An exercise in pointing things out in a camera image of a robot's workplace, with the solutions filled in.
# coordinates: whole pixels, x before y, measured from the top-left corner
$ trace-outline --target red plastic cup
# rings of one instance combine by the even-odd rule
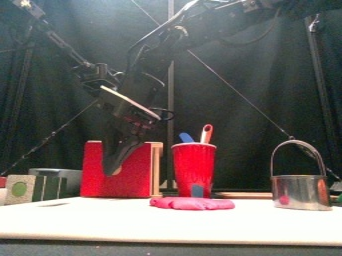
[[[216,146],[192,142],[171,149],[179,196],[210,198]]]

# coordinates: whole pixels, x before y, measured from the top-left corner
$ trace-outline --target wire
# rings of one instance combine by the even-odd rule
[[[67,123],[64,123],[57,130],[55,130],[48,137],[45,137],[40,143],[29,149],[29,151],[21,155],[21,157],[17,159],[17,161],[7,168],[0,176],[4,176],[20,163],[24,161],[28,156],[35,153],[48,142],[49,140],[57,135],[57,133],[71,124],[71,122],[97,103],[97,100],[92,101],[91,104],[69,119]]]
[[[271,26],[267,28],[267,30],[260,34],[260,36],[258,36],[256,38],[254,38],[252,40],[247,41],[247,42],[240,42],[240,43],[235,43],[235,42],[231,42],[228,40],[224,40],[224,39],[219,39],[219,43],[224,46],[232,46],[232,47],[236,47],[236,46],[246,46],[246,45],[250,45],[258,41],[260,41],[267,35],[268,33],[272,31],[274,27],[275,27],[275,24],[276,24],[276,18],[279,16],[279,12],[280,12],[280,8],[278,8],[276,12],[275,12],[275,15],[274,15],[274,18],[272,18],[272,23],[271,23]]]

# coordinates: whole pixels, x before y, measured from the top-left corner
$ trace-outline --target stainless steel pail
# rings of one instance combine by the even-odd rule
[[[274,176],[272,161],[276,150],[287,145],[304,147],[315,157],[320,175],[279,175]],[[316,149],[303,141],[288,140],[280,143],[271,155],[271,184],[274,206],[287,209],[315,211],[331,210],[330,193],[326,182],[326,167]]]

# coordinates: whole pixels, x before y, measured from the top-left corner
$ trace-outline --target pink cloth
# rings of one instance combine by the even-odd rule
[[[210,199],[198,197],[152,198],[149,205],[175,210],[223,210],[234,209],[235,204],[228,199]]]

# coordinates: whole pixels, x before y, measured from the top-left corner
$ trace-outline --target green object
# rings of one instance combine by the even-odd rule
[[[338,202],[338,203],[342,203],[342,194],[338,196],[337,202]]]
[[[12,187],[12,195],[16,197],[20,197],[25,193],[27,193],[27,184],[24,182],[17,182]]]

